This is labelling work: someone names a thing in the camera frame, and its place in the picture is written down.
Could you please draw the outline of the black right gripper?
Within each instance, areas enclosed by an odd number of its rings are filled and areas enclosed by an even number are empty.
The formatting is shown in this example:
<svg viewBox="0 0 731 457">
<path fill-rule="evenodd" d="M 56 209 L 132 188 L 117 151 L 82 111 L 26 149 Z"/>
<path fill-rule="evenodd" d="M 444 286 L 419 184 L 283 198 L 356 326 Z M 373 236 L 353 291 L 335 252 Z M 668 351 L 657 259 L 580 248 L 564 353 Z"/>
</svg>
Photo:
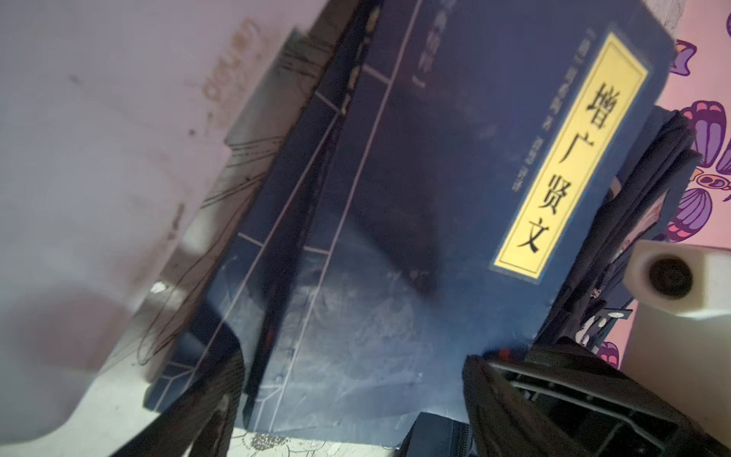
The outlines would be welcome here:
<svg viewBox="0 0 731 457">
<path fill-rule="evenodd" d="M 491 366 L 593 456 L 727 456 L 729 447 L 598 355 L 563 338 Z"/>
</svg>

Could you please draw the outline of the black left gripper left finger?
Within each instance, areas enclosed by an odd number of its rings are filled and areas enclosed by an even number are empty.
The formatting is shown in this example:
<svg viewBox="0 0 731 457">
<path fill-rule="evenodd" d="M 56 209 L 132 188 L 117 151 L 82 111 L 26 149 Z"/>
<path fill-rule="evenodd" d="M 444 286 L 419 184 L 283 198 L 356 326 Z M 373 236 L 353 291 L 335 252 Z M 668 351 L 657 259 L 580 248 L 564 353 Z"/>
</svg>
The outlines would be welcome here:
<svg viewBox="0 0 731 457">
<path fill-rule="evenodd" d="M 116 456 L 225 456 L 246 367 L 240 350 L 207 371 Z"/>
</svg>

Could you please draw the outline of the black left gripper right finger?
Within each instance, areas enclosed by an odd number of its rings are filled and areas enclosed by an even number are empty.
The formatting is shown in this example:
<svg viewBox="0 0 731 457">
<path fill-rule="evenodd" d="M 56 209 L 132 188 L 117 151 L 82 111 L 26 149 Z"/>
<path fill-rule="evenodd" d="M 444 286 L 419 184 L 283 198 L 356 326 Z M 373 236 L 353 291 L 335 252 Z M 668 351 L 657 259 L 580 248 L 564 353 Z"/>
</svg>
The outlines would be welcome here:
<svg viewBox="0 0 731 457">
<path fill-rule="evenodd" d="M 527 401 L 487 360 L 463 367 L 469 424 L 480 456 L 575 456 L 577 443 Z"/>
</svg>

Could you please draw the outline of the dark blue book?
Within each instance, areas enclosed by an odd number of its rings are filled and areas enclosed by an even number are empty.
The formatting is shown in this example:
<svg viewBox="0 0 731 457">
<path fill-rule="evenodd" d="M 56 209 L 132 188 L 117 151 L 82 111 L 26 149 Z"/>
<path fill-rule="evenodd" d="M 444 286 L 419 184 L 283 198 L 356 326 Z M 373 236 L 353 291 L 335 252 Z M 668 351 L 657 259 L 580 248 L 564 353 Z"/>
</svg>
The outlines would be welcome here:
<svg viewBox="0 0 731 457">
<path fill-rule="evenodd" d="M 664 87 L 641 1 L 386 1 L 248 430 L 396 446 L 527 350 Z"/>
<path fill-rule="evenodd" d="M 378 9 L 376 1 L 329 3 L 310 34 L 285 45 L 230 131 L 228 180 L 204 204 L 223 218 L 211 254 L 177 278 L 180 315 L 153 345 L 167 356 L 145 396 L 149 411 L 167 409 L 234 352 L 253 367 Z"/>
</svg>

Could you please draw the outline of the navy blue backpack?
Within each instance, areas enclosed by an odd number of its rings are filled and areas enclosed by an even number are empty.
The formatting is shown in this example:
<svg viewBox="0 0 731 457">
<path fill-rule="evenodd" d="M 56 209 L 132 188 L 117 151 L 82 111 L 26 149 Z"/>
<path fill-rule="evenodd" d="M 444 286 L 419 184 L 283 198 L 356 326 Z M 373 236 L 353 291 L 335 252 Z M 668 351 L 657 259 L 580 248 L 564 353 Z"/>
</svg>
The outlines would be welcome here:
<svg viewBox="0 0 731 457">
<path fill-rule="evenodd" d="M 567 338 L 618 369 L 607 341 L 631 300 L 622 284 L 632 249 L 643 240 L 678 241 L 690 230 L 675 221 L 694 171 L 704 161 L 694 143 L 701 122 L 687 107 L 655 108 L 621 171 L 620 190 L 604 203 L 563 286 L 539 345 Z M 480 456 L 469 424 L 423 413 L 401 445 L 403 456 Z"/>
</svg>

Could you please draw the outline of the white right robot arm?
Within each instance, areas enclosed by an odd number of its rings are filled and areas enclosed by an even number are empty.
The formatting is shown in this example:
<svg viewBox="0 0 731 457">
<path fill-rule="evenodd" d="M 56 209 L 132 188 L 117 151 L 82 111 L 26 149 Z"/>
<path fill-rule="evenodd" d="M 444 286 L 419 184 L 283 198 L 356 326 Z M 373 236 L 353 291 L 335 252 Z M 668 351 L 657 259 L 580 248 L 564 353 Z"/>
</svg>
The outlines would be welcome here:
<svg viewBox="0 0 731 457">
<path fill-rule="evenodd" d="M 467 363 L 480 453 L 729 455 L 729 273 L 725 249 L 640 241 L 622 280 L 638 308 L 620 369 L 572 342 Z"/>
</svg>

